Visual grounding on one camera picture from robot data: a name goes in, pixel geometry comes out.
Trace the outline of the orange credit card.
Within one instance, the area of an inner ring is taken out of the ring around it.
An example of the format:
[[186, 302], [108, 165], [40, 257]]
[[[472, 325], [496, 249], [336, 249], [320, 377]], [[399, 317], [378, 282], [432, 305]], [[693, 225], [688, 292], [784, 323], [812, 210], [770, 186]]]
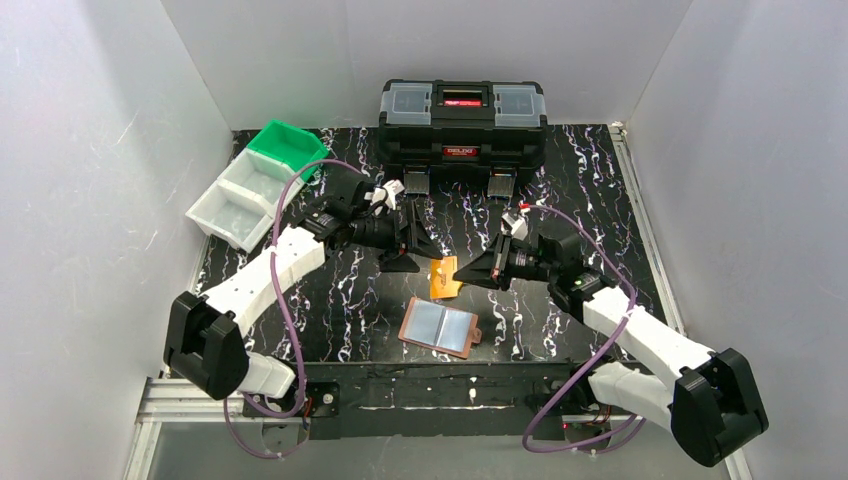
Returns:
[[443, 300], [459, 296], [463, 283], [454, 279], [458, 271], [458, 260], [456, 256], [447, 256], [442, 259], [430, 261], [430, 287], [431, 299]]

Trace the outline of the pink leather card holder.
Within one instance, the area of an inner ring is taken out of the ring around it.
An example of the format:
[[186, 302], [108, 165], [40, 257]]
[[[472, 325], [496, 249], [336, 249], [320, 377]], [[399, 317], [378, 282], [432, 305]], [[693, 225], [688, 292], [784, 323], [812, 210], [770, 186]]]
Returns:
[[482, 340], [476, 314], [433, 303], [418, 297], [410, 299], [398, 339], [459, 359], [467, 359]]

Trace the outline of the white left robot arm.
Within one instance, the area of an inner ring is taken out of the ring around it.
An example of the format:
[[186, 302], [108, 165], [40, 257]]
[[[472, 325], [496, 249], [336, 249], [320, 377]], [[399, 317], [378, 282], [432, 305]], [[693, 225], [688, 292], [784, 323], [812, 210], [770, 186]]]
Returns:
[[415, 256], [439, 259], [418, 208], [397, 196], [402, 186], [363, 177], [308, 203], [271, 245], [235, 275], [172, 303], [163, 360], [215, 400], [235, 392], [281, 399], [302, 389], [305, 371], [247, 349], [244, 338], [279, 297], [331, 254], [350, 245], [379, 251], [383, 273], [416, 273]]

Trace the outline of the black toolbox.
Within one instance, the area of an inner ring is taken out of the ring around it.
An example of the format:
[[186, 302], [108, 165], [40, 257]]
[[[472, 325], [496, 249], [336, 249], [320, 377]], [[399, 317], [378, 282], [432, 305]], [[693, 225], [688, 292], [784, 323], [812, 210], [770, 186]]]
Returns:
[[544, 92], [533, 81], [390, 79], [382, 89], [376, 154], [389, 178], [427, 195], [432, 178], [480, 183], [509, 198], [546, 160]]

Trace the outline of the green plastic bin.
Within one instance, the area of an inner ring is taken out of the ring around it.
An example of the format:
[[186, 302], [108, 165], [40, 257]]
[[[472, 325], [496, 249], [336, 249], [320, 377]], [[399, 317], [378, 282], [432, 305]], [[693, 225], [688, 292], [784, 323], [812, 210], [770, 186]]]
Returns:
[[307, 164], [327, 158], [328, 148], [315, 134], [271, 120], [248, 144], [254, 176], [286, 183]]

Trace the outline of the white bin near green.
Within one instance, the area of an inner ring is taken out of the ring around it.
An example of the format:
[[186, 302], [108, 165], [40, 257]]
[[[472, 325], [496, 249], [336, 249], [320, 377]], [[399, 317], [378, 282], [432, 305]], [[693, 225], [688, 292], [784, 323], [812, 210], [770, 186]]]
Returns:
[[251, 149], [242, 150], [218, 176], [225, 186], [236, 187], [261, 212], [276, 215], [280, 196], [295, 171], [285, 163]]

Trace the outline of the white bin front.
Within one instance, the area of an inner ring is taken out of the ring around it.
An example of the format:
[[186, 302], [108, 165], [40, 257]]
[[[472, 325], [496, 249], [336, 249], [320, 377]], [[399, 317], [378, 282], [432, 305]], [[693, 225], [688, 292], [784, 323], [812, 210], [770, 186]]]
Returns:
[[270, 204], [260, 194], [229, 180], [211, 185], [186, 216], [209, 236], [251, 252], [271, 228]]

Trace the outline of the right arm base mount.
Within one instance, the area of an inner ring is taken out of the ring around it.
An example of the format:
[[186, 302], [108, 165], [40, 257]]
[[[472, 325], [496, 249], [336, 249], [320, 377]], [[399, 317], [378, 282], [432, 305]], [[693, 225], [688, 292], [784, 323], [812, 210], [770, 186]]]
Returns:
[[[543, 379], [535, 382], [531, 393], [525, 397], [525, 403], [533, 414], [540, 413], [544, 407], [561, 391], [565, 384], [577, 377], [577, 372], [585, 362], [574, 364], [569, 376], [555, 379]], [[611, 453], [622, 448], [627, 441], [641, 429], [643, 421], [627, 418], [614, 425], [610, 420], [617, 407], [599, 402], [591, 392], [589, 376], [597, 365], [575, 384], [544, 415], [545, 418], [558, 418], [563, 430], [563, 441], [568, 445], [576, 444], [576, 449], [590, 455]]]

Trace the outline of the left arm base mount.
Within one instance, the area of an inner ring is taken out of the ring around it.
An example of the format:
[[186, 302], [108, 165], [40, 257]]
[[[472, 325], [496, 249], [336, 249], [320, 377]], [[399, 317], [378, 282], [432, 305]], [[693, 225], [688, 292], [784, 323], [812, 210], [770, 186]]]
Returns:
[[[281, 413], [290, 410], [296, 403], [297, 384], [284, 397], [274, 399], [263, 395], [253, 395], [254, 402], [263, 408]], [[340, 412], [340, 384], [332, 381], [309, 381], [306, 385], [305, 400], [296, 418], [331, 418]]]

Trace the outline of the aluminium frame rail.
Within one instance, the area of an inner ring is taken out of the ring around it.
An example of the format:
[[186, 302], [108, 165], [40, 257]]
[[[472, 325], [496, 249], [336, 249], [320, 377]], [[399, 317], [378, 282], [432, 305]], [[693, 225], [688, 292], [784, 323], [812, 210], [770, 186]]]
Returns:
[[626, 427], [610, 452], [533, 454], [529, 407], [492, 379], [372, 378], [333, 386], [305, 418], [264, 416], [239, 396], [152, 380], [128, 479], [748, 479], [743, 453], [691, 461], [660, 427]]

